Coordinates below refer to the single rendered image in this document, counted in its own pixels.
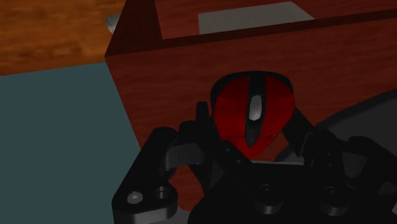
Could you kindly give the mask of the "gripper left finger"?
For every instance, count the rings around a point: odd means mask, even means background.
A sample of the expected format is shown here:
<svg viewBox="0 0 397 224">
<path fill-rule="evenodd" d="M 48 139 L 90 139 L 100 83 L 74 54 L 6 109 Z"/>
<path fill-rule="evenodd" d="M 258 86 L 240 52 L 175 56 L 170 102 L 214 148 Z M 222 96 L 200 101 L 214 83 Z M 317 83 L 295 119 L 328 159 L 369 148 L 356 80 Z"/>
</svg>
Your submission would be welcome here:
<svg viewBox="0 0 397 224">
<path fill-rule="evenodd" d="M 154 224 L 172 218 L 178 210 L 177 190 L 169 183 L 183 165 L 217 165 L 230 199 L 252 203 L 251 165 L 235 146 L 214 133 L 206 102 L 198 102 L 196 118 L 179 129 L 153 129 L 111 201 L 114 224 Z"/>
</svg>

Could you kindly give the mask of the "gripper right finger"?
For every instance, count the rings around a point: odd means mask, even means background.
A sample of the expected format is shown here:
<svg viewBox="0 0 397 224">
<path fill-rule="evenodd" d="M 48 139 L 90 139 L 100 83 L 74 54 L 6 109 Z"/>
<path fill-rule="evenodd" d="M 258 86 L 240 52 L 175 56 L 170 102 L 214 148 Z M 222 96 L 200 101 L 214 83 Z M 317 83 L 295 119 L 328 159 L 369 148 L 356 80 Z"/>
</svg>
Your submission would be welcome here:
<svg viewBox="0 0 397 224">
<path fill-rule="evenodd" d="M 319 188 L 324 214 L 390 213 L 397 204 L 397 156 L 364 136 L 344 141 L 313 126 L 299 109 L 282 129 Z"/>
</svg>

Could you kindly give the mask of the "dark grey flat device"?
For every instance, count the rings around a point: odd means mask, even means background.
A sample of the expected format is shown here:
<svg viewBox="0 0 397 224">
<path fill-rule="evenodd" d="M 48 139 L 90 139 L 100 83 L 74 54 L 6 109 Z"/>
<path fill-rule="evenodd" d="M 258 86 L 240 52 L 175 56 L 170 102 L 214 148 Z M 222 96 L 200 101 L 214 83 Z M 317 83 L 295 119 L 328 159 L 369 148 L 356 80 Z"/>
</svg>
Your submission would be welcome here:
<svg viewBox="0 0 397 224">
<path fill-rule="evenodd" d="M 317 125 L 295 109 L 283 129 L 289 146 L 275 160 L 302 162 L 313 133 L 319 130 L 349 143 L 342 150 L 347 177 L 374 178 L 397 186 L 397 89 L 339 111 Z"/>
</svg>

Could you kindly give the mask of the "red and black computer mouse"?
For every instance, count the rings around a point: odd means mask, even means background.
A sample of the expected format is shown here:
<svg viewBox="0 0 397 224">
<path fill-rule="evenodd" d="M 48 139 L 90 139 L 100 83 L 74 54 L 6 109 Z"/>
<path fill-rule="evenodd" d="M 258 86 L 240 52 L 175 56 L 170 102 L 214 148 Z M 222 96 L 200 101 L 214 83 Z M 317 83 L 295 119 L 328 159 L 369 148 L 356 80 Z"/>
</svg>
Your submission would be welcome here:
<svg viewBox="0 0 397 224">
<path fill-rule="evenodd" d="M 249 159 L 259 155 L 282 131 L 295 110 L 290 80 L 267 71 L 221 77 L 211 89 L 214 127 Z"/>
</svg>

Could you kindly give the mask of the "reddish brown wooden desk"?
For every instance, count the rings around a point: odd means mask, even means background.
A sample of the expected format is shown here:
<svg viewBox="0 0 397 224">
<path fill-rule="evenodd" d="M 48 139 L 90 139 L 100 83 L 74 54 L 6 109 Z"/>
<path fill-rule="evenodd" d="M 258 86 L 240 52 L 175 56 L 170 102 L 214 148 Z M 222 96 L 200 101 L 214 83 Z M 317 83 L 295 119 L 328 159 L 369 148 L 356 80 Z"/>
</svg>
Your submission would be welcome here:
<svg viewBox="0 0 397 224">
<path fill-rule="evenodd" d="M 198 15 L 291 1 L 309 21 L 199 33 Z M 126 0 L 105 54 L 140 144 L 177 128 L 236 71 L 273 71 L 293 83 L 312 123 L 397 88 L 397 0 Z"/>
</svg>

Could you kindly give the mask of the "teal rug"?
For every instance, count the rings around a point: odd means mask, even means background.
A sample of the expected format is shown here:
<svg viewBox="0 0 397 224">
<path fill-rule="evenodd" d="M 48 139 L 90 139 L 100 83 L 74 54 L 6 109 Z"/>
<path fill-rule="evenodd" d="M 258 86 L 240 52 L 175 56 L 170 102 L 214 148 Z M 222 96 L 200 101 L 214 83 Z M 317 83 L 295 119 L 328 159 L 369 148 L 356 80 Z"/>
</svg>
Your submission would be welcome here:
<svg viewBox="0 0 397 224">
<path fill-rule="evenodd" d="M 113 224 L 138 152 L 105 63 L 0 76 L 0 224 Z"/>
</svg>

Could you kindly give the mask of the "small white rounded object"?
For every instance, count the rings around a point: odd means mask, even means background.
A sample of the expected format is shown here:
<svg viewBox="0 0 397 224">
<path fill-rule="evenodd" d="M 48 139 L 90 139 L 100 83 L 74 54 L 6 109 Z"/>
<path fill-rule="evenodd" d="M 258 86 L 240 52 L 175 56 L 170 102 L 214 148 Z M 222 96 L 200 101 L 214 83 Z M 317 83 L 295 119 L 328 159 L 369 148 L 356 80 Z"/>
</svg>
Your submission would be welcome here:
<svg viewBox="0 0 397 224">
<path fill-rule="evenodd" d="M 106 17 L 106 27 L 110 33 L 114 33 L 117 23 L 120 19 L 120 15 L 121 13 L 118 13 L 116 15 L 111 15 Z"/>
</svg>

